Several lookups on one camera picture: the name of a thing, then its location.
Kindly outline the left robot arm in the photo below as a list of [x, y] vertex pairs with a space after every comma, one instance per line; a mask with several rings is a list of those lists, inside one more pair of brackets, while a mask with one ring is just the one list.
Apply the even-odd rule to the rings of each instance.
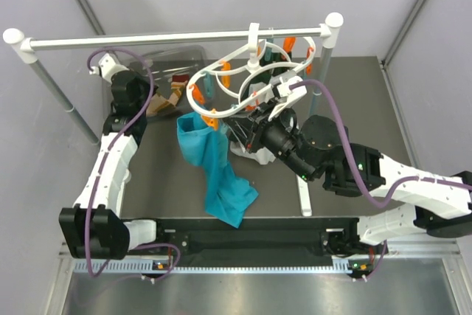
[[143, 245], [162, 252], [167, 236], [152, 220], [120, 218], [128, 169], [137, 152], [147, 118], [145, 103], [152, 94], [148, 81], [126, 69], [111, 76], [111, 113], [103, 125], [100, 151], [88, 181], [74, 206], [59, 214], [59, 224], [72, 257], [121, 260]]

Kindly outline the blue cloth garment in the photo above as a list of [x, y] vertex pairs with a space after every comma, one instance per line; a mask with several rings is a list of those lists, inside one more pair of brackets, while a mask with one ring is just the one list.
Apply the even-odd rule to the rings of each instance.
[[184, 159], [204, 171], [205, 212], [238, 228], [258, 192], [248, 180], [235, 175], [229, 161], [227, 135], [208, 126], [195, 112], [179, 117], [176, 130]]

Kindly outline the striped sock red cuff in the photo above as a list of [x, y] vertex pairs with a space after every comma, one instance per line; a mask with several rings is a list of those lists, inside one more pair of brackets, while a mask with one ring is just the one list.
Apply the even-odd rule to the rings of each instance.
[[190, 77], [188, 74], [173, 75], [170, 83], [171, 94], [168, 101], [173, 105], [177, 106], [182, 94], [185, 91]]

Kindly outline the white oval clip hanger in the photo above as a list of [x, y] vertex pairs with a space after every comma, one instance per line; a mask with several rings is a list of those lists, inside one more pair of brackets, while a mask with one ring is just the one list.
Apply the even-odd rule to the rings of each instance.
[[[323, 35], [330, 35], [330, 30], [324, 25], [321, 24], [320, 27], [310, 28], [310, 29], [292, 29], [292, 30], [261, 30], [258, 23], [251, 23], [249, 25], [249, 30], [242, 32], [243, 36], [248, 37], [248, 42], [246, 45], [236, 49], [234, 52], [229, 53], [227, 56], [221, 58], [220, 60], [208, 65], [203, 68], [201, 71], [194, 74], [189, 83], [186, 86], [186, 96], [187, 100], [193, 109], [201, 115], [204, 122], [211, 127], [215, 127], [215, 122], [217, 120], [222, 120], [223, 118], [231, 117], [237, 112], [245, 109], [252, 101], [255, 101], [261, 93], [257, 94], [257, 91], [253, 91], [245, 100], [240, 99], [240, 94], [244, 90], [245, 86], [256, 76], [263, 73], [268, 69], [288, 67], [289, 69], [294, 70], [297, 74], [306, 70], [313, 62], [313, 59], [316, 54], [316, 45], [313, 40], [313, 37], [322, 37]], [[276, 44], [270, 43], [268, 40], [270, 38], [278, 37], [294, 37], [294, 38], [303, 38], [308, 43], [308, 57], [301, 63], [293, 62], [287, 50], [278, 46]], [[274, 48], [283, 54], [285, 61], [279, 63], [269, 64], [267, 66], [260, 65], [260, 59], [264, 55], [264, 51], [267, 47]], [[243, 54], [244, 52], [249, 53], [249, 59], [245, 66], [238, 67], [236, 69], [224, 70], [223, 65], [228, 63], [230, 60], [234, 59], [238, 55]], [[249, 76], [243, 81], [240, 86], [239, 92], [231, 91], [227, 86], [224, 85], [223, 78], [231, 75], [240, 74], [241, 72], [248, 72]], [[201, 99], [201, 93], [198, 89], [198, 81], [205, 75], [210, 75], [216, 78], [218, 86], [223, 90], [224, 93], [230, 97], [236, 98], [238, 104], [233, 105], [231, 108], [225, 111], [216, 111], [215, 109], [207, 110], [204, 108], [204, 101]], [[292, 89], [302, 86], [302, 82], [296, 83], [291, 86]]]

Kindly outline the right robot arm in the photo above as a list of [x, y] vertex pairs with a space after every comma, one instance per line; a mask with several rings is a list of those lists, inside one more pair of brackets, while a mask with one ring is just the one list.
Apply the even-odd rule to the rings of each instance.
[[267, 149], [303, 181], [324, 179], [324, 190], [357, 198], [359, 174], [377, 202], [401, 205], [377, 215], [359, 216], [348, 229], [330, 232], [327, 252], [339, 257], [365, 253], [390, 238], [426, 233], [436, 238], [471, 234], [471, 172], [444, 177], [404, 165], [379, 150], [351, 143], [336, 122], [313, 115], [302, 124], [288, 108], [275, 118], [274, 103], [224, 119], [230, 137], [249, 153]]

